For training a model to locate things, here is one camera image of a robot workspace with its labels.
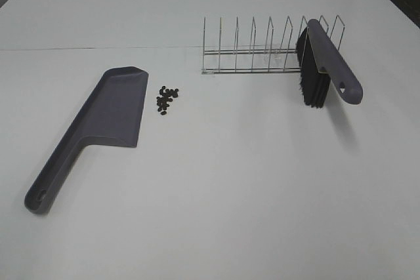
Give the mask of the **pile of coffee beans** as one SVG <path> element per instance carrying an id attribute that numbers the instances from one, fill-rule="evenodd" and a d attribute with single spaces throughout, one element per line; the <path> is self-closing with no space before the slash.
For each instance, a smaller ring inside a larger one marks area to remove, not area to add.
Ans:
<path id="1" fill-rule="evenodd" d="M 162 86 L 159 90 L 159 95 L 156 97 L 157 111 L 160 115 L 167 114 L 167 108 L 170 103 L 179 97 L 179 89 L 168 89 L 166 86 Z"/>

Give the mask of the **grey plastic dustpan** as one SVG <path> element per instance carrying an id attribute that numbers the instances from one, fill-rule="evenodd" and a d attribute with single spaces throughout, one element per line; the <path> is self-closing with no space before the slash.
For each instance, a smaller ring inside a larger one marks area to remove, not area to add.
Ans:
<path id="1" fill-rule="evenodd" d="M 134 66 L 104 72 L 28 190 L 31 213 L 49 212 L 87 146 L 137 146 L 147 84 L 148 73 Z"/>

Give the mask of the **grey brush black bristles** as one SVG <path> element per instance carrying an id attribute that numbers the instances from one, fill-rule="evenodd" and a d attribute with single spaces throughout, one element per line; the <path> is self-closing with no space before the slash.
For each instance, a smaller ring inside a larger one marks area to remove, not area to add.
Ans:
<path id="1" fill-rule="evenodd" d="M 361 103 L 362 85 L 318 20 L 307 22 L 298 38 L 296 51 L 305 105 L 322 108 L 330 84 L 346 103 Z"/>

